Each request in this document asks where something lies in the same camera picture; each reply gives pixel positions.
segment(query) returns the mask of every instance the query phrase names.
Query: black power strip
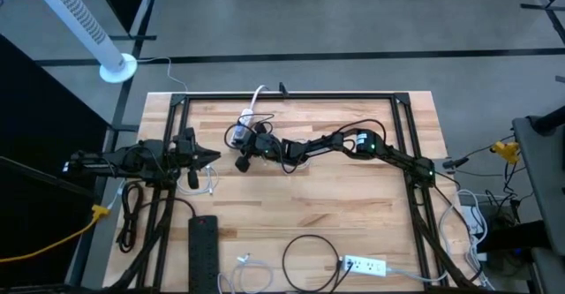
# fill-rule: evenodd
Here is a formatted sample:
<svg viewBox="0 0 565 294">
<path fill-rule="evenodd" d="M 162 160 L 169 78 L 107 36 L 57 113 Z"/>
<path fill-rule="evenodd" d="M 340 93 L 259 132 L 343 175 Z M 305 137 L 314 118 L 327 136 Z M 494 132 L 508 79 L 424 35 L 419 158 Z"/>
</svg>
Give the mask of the black power strip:
<svg viewBox="0 0 565 294">
<path fill-rule="evenodd" d="M 219 273 L 218 217 L 194 217 L 188 221 L 188 291 L 216 293 Z"/>
</svg>

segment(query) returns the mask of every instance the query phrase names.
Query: yellow clamp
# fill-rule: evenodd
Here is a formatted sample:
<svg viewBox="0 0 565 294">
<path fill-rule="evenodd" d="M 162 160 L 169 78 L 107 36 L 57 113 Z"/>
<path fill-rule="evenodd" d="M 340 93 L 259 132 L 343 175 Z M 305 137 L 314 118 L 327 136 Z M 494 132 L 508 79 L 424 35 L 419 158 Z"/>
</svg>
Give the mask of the yellow clamp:
<svg viewBox="0 0 565 294">
<path fill-rule="evenodd" d="M 501 141 L 497 141 L 491 147 L 491 152 L 502 156 L 502 158 L 504 158 L 509 164 L 514 165 L 520 160 L 520 157 L 518 157 L 519 148 L 520 147 L 516 142 L 510 142 L 505 144 L 502 143 Z"/>
</svg>

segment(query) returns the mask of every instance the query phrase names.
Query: coiled black cable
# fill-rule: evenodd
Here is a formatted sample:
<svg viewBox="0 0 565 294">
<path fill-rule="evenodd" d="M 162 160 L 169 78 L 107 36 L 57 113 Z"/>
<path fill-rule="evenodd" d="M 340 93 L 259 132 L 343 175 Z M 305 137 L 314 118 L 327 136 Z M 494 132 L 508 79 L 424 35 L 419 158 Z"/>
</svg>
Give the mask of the coiled black cable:
<svg viewBox="0 0 565 294">
<path fill-rule="evenodd" d="M 139 184 L 141 180 L 131 181 L 127 183 L 122 191 L 122 207 L 124 208 L 124 227 L 117 234 L 116 242 L 122 253 L 130 252 L 135 246 L 135 240 L 138 235 L 139 211 L 144 207 L 159 203 L 161 201 L 175 200 L 185 203 L 192 211 L 192 216 L 196 216 L 194 207 L 186 200 L 180 198 L 161 198 L 151 202 L 141 204 L 143 201 L 143 187 Z M 130 207 L 130 192 L 137 191 L 137 197 L 133 208 Z"/>
<path fill-rule="evenodd" d="M 289 278 L 289 275 L 286 271 L 286 252 L 289 251 L 290 246 L 297 240 L 299 240 L 300 238 L 303 237 L 314 237 L 314 238 L 318 238 L 320 240 L 323 240 L 324 242 L 326 242 L 332 249 L 332 251 L 335 254 L 335 271 L 334 273 L 330 276 L 329 280 L 327 282 L 325 282 L 321 287 L 319 287 L 318 289 L 315 290 L 304 290 L 304 289 L 300 289 L 297 285 L 295 285 Z M 337 254 L 337 250 L 335 249 L 334 245 L 331 244 L 331 242 L 329 242 L 326 238 L 322 237 L 322 236 L 318 236 L 318 235 L 302 235 L 302 236 L 298 236 L 295 237 L 294 239 L 292 239 L 292 241 L 290 241 L 287 246 L 284 248 L 284 252 L 282 253 L 282 272 L 284 273 L 284 277 L 286 278 L 286 281 L 290 284 L 290 286 L 292 286 L 295 290 L 297 290 L 298 292 L 301 293 L 317 293 L 321 290 L 324 290 L 330 283 L 332 283 L 332 281 L 334 282 L 334 286 L 332 287 L 332 290 L 329 293 L 333 293 L 334 290 L 339 286 L 339 284 L 342 283 L 343 279 L 345 279 L 345 276 L 347 276 L 347 274 L 351 271 L 351 268 L 353 267 L 353 264 L 350 264 L 350 266 L 348 267 L 347 271 L 345 271 L 345 274 L 343 274 L 342 278 L 340 279 L 339 277 L 339 270 L 340 268 L 342 268 L 342 264 L 343 262 L 340 260 L 339 258 L 339 254 Z"/>
</svg>

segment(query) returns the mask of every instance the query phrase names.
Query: wooden table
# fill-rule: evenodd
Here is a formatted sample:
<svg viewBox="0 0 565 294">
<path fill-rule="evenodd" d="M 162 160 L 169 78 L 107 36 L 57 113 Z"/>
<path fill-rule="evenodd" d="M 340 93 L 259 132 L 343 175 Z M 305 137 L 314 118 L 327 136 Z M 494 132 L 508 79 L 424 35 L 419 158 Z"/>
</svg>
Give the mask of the wooden table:
<svg viewBox="0 0 565 294">
<path fill-rule="evenodd" d="M 410 96 L 422 155 L 432 159 L 444 158 L 447 151 L 432 94 L 410 92 Z M 140 139 L 162 139 L 169 102 L 170 94 L 147 96 L 139 128 Z M 248 105 L 247 101 L 191 101 L 188 118 L 188 125 L 194 127 L 199 144 L 222 152 L 222 158 L 213 165 L 219 173 L 220 182 L 213 196 L 189 197 L 179 193 L 177 196 L 189 200 L 198 215 L 218 216 L 222 272 L 229 274 L 238 264 L 236 257 L 250 253 L 252 259 L 264 260 L 273 267 L 275 280 L 269 291 L 292 290 L 281 269 L 284 247 L 296 236 L 318 234 L 329 239 L 340 255 L 386 260 L 389 267 L 419 275 L 406 188 L 399 169 L 376 159 L 356 161 L 340 153 L 331 153 L 313 158 L 306 169 L 297 170 L 290 176 L 283 174 L 279 164 L 261 159 L 252 159 L 249 171 L 240 173 L 234 165 L 239 152 L 224 145 L 223 134 Z M 376 118 L 388 131 L 387 142 L 396 146 L 395 127 L 387 101 L 258 101 L 254 111 L 275 114 L 270 121 L 275 128 L 274 134 L 287 139 L 316 139 L 341 125 Z M 403 114 L 402 117 L 406 132 L 404 137 L 409 139 Z M 376 124 L 361 124 L 359 127 L 381 133 Z M 201 183 L 206 183 L 205 180 L 200 178 Z M 437 184 L 459 207 L 455 186 L 442 177 L 437 177 Z M 436 191 L 432 190 L 431 194 L 435 217 L 439 221 L 447 204 Z M 145 196 L 144 201 L 149 201 L 150 189 L 147 188 Z M 131 253 L 123 254 L 117 245 L 113 245 L 104 285 L 112 284 L 141 248 L 147 212 L 143 211 L 140 216 L 137 245 Z M 162 291 L 188 291 L 189 217 L 187 207 L 181 203 L 175 205 Z M 122 226 L 123 220 L 120 219 L 116 233 Z M 445 231 L 454 262 L 471 277 L 472 272 L 463 258 L 469 247 L 465 227 L 455 215 L 450 215 Z M 153 279 L 156 248 L 149 261 L 147 284 Z M 429 247 L 426 249 L 430 269 L 433 275 L 437 275 L 431 250 Z M 299 240 L 287 256 L 290 279 L 302 288 L 320 287 L 334 268 L 334 254 L 319 240 Z M 246 269 L 246 288 L 260 288 L 265 276 L 264 270 Z M 403 275 L 379 278 L 351 274 L 339 287 L 339 291 L 385 290 L 422 290 L 422 283 Z"/>
</svg>

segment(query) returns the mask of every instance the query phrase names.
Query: yellow cable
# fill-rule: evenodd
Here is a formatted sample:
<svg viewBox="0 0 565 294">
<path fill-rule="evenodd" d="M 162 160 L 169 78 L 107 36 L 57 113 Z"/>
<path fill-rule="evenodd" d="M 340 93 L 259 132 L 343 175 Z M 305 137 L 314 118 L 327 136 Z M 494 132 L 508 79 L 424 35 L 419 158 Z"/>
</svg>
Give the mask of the yellow cable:
<svg viewBox="0 0 565 294">
<path fill-rule="evenodd" d="M 63 243 L 77 237 L 80 236 L 81 234 L 85 233 L 87 230 L 89 230 L 90 228 L 92 228 L 92 226 L 94 226 L 94 224 L 103 216 L 103 215 L 107 215 L 109 213 L 109 210 L 105 207 L 101 207 L 98 205 L 93 205 L 92 206 L 92 221 L 83 229 L 71 234 L 69 237 L 66 237 L 62 240 L 59 240 L 57 242 L 55 242 L 52 245 L 48 245 L 44 248 L 42 248 L 41 250 L 35 251 L 34 253 L 29 253 L 29 254 L 25 254 L 25 255 L 20 255 L 17 257 L 11 257 L 11 258 L 4 258 L 4 259 L 0 259 L 0 263 L 6 263 L 6 262 L 13 262 L 13 261 L 17 261 L 17 260 L 25 260 L 25 259 L 29 259 L 29 258 L 33 258 L 36 255 L 39 255 L 41 253 L 44 253 L 48 250 L 51 250 L 52 248 L 62 245 Z"/>
</svg>

